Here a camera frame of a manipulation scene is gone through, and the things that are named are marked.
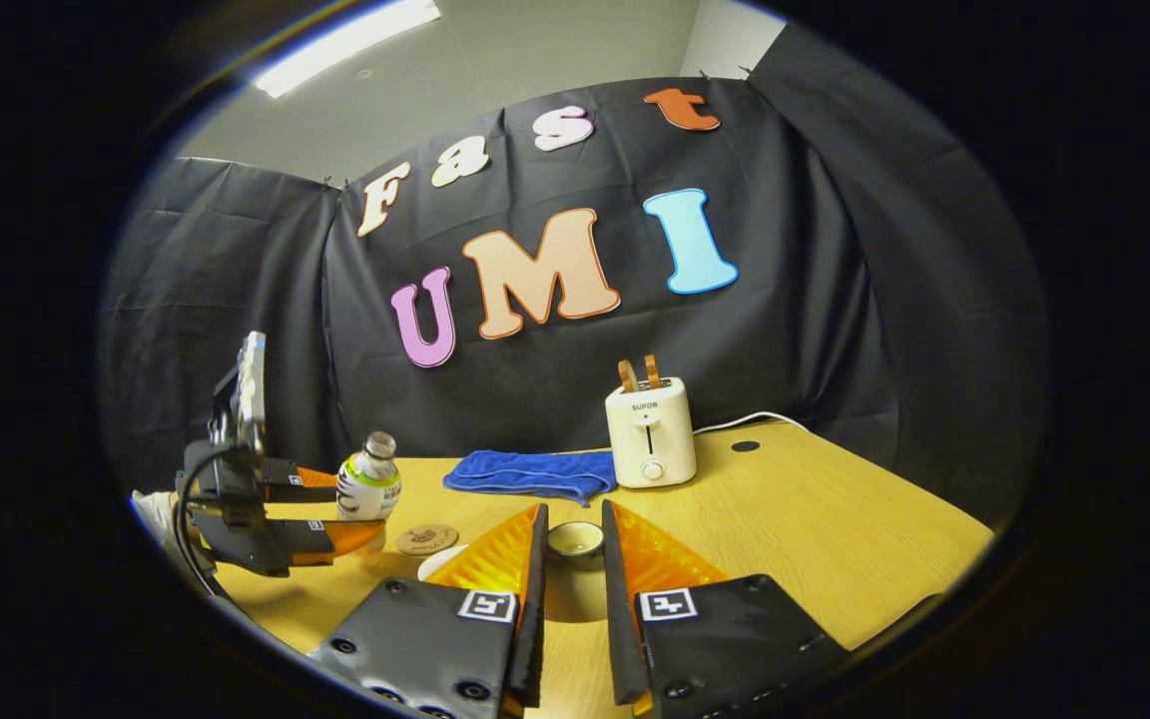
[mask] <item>fluorescent light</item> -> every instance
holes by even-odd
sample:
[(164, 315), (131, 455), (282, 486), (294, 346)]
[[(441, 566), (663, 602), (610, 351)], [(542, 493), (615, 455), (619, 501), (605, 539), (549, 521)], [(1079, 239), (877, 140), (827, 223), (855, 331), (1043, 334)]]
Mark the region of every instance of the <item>fluorescent light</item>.
[(255, 78), (255, 86), (270, 97), (282, 97), (338, 61), (442, 16), (432, 0), (397, 0), (384, 5), (297, 49)]

